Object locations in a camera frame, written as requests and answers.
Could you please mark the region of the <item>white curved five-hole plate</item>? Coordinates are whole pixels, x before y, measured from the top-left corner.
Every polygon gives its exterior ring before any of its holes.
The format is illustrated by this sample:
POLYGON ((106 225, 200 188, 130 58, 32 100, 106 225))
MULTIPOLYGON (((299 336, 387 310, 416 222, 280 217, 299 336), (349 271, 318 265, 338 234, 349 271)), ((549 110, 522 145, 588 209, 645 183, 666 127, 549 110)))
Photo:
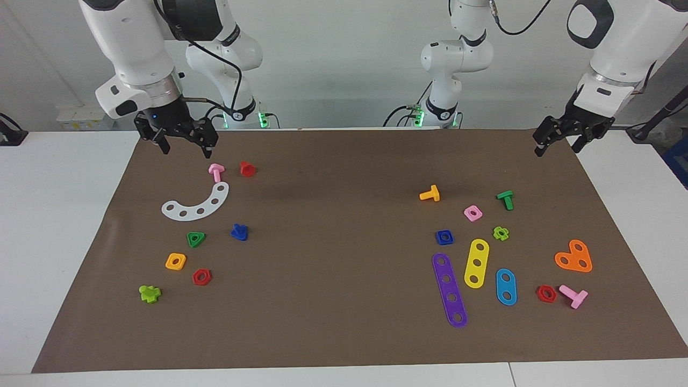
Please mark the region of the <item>white curved five-hole plate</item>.
POLYGON ((230 184, 221 181, 216 183, 208 198, 198 205, 182 205, 170 200, 161 206, 161 213, 177 222, 194 222, 215 213, 224 204, 230 192, 230 184))

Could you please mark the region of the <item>black stand pole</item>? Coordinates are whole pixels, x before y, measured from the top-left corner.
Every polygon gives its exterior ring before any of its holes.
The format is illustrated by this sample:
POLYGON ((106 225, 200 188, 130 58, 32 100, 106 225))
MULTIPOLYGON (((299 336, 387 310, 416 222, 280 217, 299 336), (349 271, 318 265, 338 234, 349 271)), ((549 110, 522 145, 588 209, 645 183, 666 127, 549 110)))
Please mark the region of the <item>black stand pole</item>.
POLYGON ((626 134, 635 143, 644 142, 652 130, 654 130, 666 118, 672 117, 688 107, 688 85, 684 86, 666 105, 646 122, 634 124, 626 129, 626 134))

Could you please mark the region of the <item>blue box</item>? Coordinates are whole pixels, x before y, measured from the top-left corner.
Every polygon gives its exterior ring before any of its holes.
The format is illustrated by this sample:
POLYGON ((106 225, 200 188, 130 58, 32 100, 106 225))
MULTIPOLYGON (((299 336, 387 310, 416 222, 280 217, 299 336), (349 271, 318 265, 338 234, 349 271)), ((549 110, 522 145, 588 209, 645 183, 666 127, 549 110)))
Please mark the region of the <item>blue box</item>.
POLYGON ((688 135, 664 152, 661 159, 688 190, 688 135))

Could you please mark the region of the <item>orange heart-shaped plastic plate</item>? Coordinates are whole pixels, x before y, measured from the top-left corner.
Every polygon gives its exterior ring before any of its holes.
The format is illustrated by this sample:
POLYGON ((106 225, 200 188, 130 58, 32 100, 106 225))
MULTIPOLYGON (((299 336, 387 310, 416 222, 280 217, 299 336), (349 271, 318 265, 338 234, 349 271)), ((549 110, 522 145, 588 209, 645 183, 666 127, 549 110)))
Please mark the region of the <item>orange heart-shaped plastic plate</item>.
POLYGON ((580 273, 592 271, 593 264, 587 245, 578 239, 569 242, 569 252, 557 252, 554 256, 555 264, 564 270, 574 270, 580 273))

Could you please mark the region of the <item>yellow three-hole plastic plate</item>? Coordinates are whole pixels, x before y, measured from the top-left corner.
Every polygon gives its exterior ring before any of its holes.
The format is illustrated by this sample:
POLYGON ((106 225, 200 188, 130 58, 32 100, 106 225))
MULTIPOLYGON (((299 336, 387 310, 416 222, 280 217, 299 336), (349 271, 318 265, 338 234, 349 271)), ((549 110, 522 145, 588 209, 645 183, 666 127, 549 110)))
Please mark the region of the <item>yellow three-hole plastic plate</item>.
POLYGON ((488 265, 490 247, 486 240, 474 239, 469 248, 464 270, 464 282, 471 289, 483 286, 488 265))

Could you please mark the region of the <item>blue two-hole plastic plate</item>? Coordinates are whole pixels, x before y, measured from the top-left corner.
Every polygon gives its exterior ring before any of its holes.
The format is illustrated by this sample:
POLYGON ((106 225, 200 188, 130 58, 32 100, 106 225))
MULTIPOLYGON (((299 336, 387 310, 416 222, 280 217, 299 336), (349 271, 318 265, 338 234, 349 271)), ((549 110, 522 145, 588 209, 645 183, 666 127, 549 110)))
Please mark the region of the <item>blue two-hole plastic plate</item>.
POLYGON ((496 272, 496 297, 505 306, 514 306, 518 301, 518 283, 511 270, 500 268, 496 272))

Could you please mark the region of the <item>black device on table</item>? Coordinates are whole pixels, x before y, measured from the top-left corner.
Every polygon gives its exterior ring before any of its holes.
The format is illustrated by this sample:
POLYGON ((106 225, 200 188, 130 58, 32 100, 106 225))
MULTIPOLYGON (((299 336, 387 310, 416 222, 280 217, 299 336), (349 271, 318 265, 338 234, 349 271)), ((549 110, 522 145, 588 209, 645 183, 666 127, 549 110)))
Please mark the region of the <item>black device on table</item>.
POLYGON ((0 147, 19 146, 28 134, 15 120, 0 112, 0 147))

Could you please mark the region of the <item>purple four-hole plastic plate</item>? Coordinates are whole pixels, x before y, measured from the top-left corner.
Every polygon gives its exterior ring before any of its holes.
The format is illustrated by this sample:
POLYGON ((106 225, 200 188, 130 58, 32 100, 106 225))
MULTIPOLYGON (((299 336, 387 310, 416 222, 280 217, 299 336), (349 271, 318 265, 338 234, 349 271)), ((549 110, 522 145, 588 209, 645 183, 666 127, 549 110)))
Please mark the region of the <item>purple four-hole plastic plate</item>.
POLYGON ((467 309, 449 256, 435 253, 432 265, 448 323, 455 328, 465 327, 468 324, 467 309))

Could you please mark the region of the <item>brown table mat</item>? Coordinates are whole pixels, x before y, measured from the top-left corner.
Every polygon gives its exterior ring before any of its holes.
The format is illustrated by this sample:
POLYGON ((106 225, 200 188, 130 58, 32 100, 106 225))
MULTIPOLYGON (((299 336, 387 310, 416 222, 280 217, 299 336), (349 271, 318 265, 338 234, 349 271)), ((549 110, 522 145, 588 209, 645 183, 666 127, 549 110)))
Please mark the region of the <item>brown table mat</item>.
POLYGON ((523 130, 224 132, 213 161, 228 198, 189 223, 161 206, 205 200, 210 162, 170 144, 167 156, 135 146, 34 372, 688 357, 566 142, 537 157, 523 130), (241 176, 241 161, 255 176, 241 176), (421 201, 432 184, 441 200, 421 201), (507 190, 513 211, 496 198, 507 190), (234 224, 248 240, 231 237, 234 224), (454 243, 438 245, 439 230, 454 243), (191 231, 206 233, 197 248, 191 231), (464 282, 474 239, 490 247, 479 289, 464 282), (591 272, 555 264, 572 239, 591 272), (165 268, 170 253, 186 255, 182 270, 165 268), (454 268, 463 328, 445 316, 435 253, 454 268), (199 268, 213 274, 205 286, 192 281, 199 268), (497 300, 500 268, 516 277, 514 306, 497 300), (544 284, 555 302, 536 296, 544 284), (588 292, 577 310, 561 284, 588 292), (141 301, 142 285, 161 289, 157 302, 141 301))

